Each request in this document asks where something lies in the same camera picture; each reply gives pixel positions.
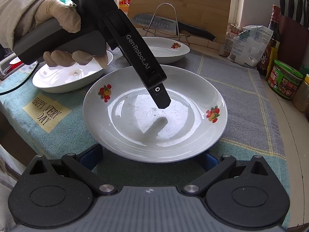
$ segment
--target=oval plate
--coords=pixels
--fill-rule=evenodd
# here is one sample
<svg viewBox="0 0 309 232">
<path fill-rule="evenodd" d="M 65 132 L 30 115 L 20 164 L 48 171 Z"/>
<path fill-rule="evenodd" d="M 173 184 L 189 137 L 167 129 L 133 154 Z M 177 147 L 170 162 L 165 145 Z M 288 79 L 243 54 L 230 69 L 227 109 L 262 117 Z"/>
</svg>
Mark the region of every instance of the oval plate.
<svg viewBox="0 0 309 232">
<path fill-rule="evenodd" d="M 157 108 L 132 66 L 104 76 L 86 94 L 86 127 L 111 152 L 167 163 L 196 156 L 221 137 L 228 111 L 218 90 L 187 70 L 162 68 L 171 98 L 166 109 Z"/>
<path fill-rule="evenodd" d="M 164 37 L 143 37 L 159 64 L 170 64 L 182 59 L 190 52 L 184 43 Z"/>
<path fill-rule="evenodd" d="M 113 54 L 107 51 L 108 65 L 113 60 Z M 82 88 L 96 81 L 104 73 L 104 69 L 93 58 L 87 65 L 78 63 L 70 67 L 42 66 L 33 76 L 35 87 L 50 93 L 63 93 Z"/>
</svg>

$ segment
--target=glove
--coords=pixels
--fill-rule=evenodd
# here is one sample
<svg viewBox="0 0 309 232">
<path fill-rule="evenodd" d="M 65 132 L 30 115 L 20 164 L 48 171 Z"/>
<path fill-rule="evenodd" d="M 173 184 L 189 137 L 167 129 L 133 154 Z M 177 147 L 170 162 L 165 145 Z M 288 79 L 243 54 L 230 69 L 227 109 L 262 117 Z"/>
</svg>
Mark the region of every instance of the glove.
<svg viewBox="0 0 309 232">
<path fill-rule="evenodd" d="M 45 0 L 41 3 L 34 15 L 36 22 L 35 26 L 42 24 L 52 17 L 55 17 L 60 26 L 66 31 L 71 33 L 80 31 L 81 19 L 75 8 L 67 6 L 59 0 Z M 55 50 L 52 53 L 45 52 L 43 57 L 49 67 L 56 67 L 58 65 L 69 67 L 74 63 L 86 65 L 92 60 L 92 58 L 94 58 L 104 69 L 107 69 L 108 64 L 107 55 L 92 56 L 83 51 L 76 51 L 71 54 L 66 51 Z"/>
</svg>

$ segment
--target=screw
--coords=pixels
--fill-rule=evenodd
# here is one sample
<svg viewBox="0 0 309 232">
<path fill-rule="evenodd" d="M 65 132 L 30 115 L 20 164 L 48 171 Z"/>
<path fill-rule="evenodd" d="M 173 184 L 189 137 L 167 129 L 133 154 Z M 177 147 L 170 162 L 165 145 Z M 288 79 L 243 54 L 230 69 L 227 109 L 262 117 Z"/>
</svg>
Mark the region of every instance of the screw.
<svg viewBox="0 0 309 232">
<path fill-rule="evenodd" d="M 196 185 L 186 185 L 184 187 L 184 190 L 188 193 L 196 193 L 197 191 L 200 190 L 200 188 Z"/>
<path fill-rule="evenodd" d="M 112 192 L 114 189 L 115 187 L 110 184 L 104 184 L 99 187 L 99 190 L 105 193 Z"/>
</svg>

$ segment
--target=cutting board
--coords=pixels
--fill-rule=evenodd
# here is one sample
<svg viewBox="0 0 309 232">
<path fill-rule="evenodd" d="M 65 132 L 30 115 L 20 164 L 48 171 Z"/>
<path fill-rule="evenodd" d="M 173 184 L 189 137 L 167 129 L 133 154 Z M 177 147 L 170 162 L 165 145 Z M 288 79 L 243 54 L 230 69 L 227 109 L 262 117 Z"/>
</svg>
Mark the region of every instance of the cutting board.
<svg viewBox="0 0 309 232">
<path fill-rule="evenodd" d="M 178 21 L 205 29 L 216 36 L 215 42 L 224 43 L 231 0 L 131 0 L 128 17 L 132 19 L 139 13 L 153 15 L 161 3 L 175 7 Z M 156 15 L 175 20 L 175 12 L 168 5 L 161 6 Z"/>
</svg>

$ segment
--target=tablecloth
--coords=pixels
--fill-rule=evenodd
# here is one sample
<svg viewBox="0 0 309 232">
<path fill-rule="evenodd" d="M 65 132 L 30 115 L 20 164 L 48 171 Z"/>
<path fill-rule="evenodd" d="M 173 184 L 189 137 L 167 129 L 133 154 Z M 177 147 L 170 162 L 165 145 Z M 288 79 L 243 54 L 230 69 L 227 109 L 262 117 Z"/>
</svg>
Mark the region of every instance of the tablecloth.
<svg viewBox="0 0 309 232">
<path fill-rule="evenodd" d="M 114 60 L 105 74 L 129 65 L 119 49 L 112 53 Z M 171 65 L 187 69 L 208 80 L 219 90 L 227 104 L 226 130 L 211 150 L 219 155 L 230 154 L 238 160 L 250 160 L 255 154 L 262 155 L 289 193 L 283 143 L 259 73 L 196 51 L 190 51 L 183 59 Z M 31 67 L 24 66 L 6 78 L 0 85 L 0 91 L 14 87 L 30 70 Z M 0 110 L 37 153 L 48 158 L 60 158 L 66 153 L 78 154 L 96 143 L 82 118 L 83 99 L 90 87 L 88 85 L 76 91 L 52 94 L 34 87 L 29 80 L 18 90 L 0 96 Z M 32 104 L 41 108 L 41 112 L 37 112 L 37 119 L 27 113 L 27 107 Z M 148 164 L 124 159 L 106 149 L 103 160 L 93 171 L 116 186 L 181 187 L 204 173 L 194 158 L 170 164 Z"/>
</svg>

